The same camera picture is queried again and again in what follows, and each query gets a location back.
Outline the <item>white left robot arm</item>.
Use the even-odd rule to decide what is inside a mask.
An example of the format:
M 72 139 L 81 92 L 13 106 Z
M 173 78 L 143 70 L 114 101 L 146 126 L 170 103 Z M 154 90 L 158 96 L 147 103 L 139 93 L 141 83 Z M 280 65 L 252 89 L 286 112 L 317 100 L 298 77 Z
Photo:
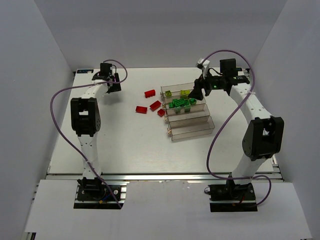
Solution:
M 78 180 L 83 191 L 95 197 L 102 195 L 106 185 L 102 180 L 102 169 L 98 159 L 97 138 L 101 129 L 99 101 L 105 94 L 119 92 L 121 81 L 117 66 L 121 63 L 108 59 L 100 63 L 100 68 L 91 79 L 91 84 L 80 96 L 70 101 L 71 127 L 80 143 L 83 160 L 82 179 Z

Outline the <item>green eight-stud lego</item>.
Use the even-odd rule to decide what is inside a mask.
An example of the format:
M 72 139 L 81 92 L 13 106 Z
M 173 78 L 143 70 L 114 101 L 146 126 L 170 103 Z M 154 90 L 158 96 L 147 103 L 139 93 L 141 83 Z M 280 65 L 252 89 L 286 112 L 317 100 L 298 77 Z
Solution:
M 168 103 L 169 108 L 176 108 L 176 100 L 174 99 L 173 101 Z

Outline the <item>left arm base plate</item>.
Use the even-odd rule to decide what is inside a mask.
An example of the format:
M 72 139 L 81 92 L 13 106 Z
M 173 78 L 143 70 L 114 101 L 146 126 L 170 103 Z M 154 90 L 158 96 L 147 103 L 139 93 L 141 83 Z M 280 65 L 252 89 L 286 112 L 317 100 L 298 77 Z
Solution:
M 122 207 L 126 198 L 127 186 L 125 184 L 110 184 L 109 187 Z M 98 189 L 94 185 L 89 185 L 87 188 L 78 185 L 73 208 L 81 210 L 120 210 L 121 208 L 112 194 L 105 186 Z

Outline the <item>lime green square lego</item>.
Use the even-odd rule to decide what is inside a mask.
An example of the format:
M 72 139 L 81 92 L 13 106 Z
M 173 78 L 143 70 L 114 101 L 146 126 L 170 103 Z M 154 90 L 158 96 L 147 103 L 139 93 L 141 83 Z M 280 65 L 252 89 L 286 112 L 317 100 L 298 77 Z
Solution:
M 170 90 L 165 91 L 165 97 L 166 98 L 171 98 L 172 97 L 172 92 Z

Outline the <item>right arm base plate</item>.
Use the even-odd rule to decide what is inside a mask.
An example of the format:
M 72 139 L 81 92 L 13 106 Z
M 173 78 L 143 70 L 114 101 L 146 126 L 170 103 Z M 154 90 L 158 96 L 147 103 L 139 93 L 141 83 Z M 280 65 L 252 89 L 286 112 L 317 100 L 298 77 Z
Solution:
M 257 212 L 258 206 L 253 185 L 227 186 L 211 184 L 204 189 L 209 196 L 211 213 Z

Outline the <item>green tall lego block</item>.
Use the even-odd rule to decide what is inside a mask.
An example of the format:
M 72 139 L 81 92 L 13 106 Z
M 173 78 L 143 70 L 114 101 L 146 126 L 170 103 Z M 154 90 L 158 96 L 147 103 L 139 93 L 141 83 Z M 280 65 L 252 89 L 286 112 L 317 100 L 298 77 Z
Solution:
M 195 98 L 190 98 L 190 99 L 189 99 L 189 104 L 190 104 L 190 105 L 193 106 L 193 105 L 195 105 L 196 103 L 197 103 L 197 100 L 196 100 Z

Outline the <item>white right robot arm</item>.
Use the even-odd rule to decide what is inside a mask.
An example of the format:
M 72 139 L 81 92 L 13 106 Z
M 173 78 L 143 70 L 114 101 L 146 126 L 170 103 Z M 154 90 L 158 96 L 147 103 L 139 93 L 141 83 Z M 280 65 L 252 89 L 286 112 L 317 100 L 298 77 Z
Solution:
M 223 90 L 237 103 L 248 127 L 242 139 L 243 156 L 228 180 L 236 186 L 251 183 L 260 166 L 281 149 L 284 120 L 267 111 L 253 92 L 253 82 L 240 75 L 234 58 L 220 61 L 220 75 L 210 73 L 210 62 L 203 58 L 197 62 L 201 76 L 194 82 L 196 98 L 202 100 L 211 91 Z

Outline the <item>green lego with slope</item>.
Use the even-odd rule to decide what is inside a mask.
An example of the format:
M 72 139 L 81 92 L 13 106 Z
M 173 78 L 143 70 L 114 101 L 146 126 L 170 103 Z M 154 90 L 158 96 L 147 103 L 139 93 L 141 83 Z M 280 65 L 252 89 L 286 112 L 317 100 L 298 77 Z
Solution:
M 188 106 L 190 104 L 189 101 L 184 98 L 175 99 L 173 103 L 175 108 Z

